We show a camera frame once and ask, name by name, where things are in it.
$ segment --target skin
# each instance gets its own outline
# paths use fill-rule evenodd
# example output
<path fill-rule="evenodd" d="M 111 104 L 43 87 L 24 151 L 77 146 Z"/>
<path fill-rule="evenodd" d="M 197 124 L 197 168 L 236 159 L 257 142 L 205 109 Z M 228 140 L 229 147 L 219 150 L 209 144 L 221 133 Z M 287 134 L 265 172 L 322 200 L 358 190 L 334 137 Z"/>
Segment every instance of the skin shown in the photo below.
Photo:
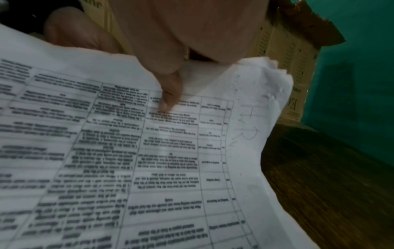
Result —
<path fill-rule="evenodd" d="M 163 90 L 159 109 L 178 103 L 183 84 L 178 69 L 186 48 L 223 63 L 243 58 L 265 17 L 268 0 L 109 0 L 133 52 Z M 122 53 L 105 30 L 72 7 L 54 11 L 44 27 L 60 46 Z"/>

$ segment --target teal wall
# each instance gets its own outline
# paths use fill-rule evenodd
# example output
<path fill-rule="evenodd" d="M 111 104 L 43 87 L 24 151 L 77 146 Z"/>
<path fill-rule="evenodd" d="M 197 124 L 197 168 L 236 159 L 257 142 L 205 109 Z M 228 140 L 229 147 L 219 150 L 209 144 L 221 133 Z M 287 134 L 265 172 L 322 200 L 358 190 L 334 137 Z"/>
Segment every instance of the teal wall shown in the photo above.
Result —
<path fill-rule="evenodd" d="M 394 1 L 307 2 L 346 42 L 322 48 L 302 122 L 394 165 Z"/>

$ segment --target dark clothing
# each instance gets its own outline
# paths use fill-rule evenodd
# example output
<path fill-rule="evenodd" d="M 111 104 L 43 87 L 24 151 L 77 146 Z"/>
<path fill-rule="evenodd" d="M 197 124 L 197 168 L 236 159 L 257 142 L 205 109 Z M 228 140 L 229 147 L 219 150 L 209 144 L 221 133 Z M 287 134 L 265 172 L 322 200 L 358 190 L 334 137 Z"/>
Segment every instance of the dark clothing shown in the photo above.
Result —
<path fill-rule="evenodd" d="M 9 10 L 0 13 L 0 23 L 24 33 L 43 33 L 46 19 L 62 7 L 83 11 L 78 0 L 8 0 Z"/>

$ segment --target brown wooden surface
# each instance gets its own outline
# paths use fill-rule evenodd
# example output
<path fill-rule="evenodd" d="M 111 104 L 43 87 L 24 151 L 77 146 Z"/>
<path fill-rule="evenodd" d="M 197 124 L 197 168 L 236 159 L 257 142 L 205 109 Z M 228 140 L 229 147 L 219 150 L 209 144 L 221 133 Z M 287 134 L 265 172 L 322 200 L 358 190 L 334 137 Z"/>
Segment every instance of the brown wooden surface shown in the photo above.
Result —
<path fill-rule="evenodd" d="M 279 202 L 321 249 L 394 249 L 394 167 L 283 125 L 261 158 Z"/>

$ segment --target cardboard box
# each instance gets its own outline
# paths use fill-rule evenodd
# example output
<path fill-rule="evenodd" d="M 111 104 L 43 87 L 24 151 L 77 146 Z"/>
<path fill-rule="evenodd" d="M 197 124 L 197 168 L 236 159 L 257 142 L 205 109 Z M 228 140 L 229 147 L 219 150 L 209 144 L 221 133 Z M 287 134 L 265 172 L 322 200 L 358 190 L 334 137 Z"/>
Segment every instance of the cardboard box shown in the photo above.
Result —
<path fill-rule="evenodd" d="M 132 55 L 108 0 L 80 0 L 85 13 L 109 31 Z M 316 61 L 322 46 L 343 43 L 345 40 L 329 20 L 315 14 L 305 0 L 271 0 L 266 19 L 257 30 L 257 37 L 247 57 L 268 56 L 279 62 L 293 76 L 294 87 L 281 118 L 300 122 L 312 81 Z M 204 60 L 192 51 L 185 58 Z"/>

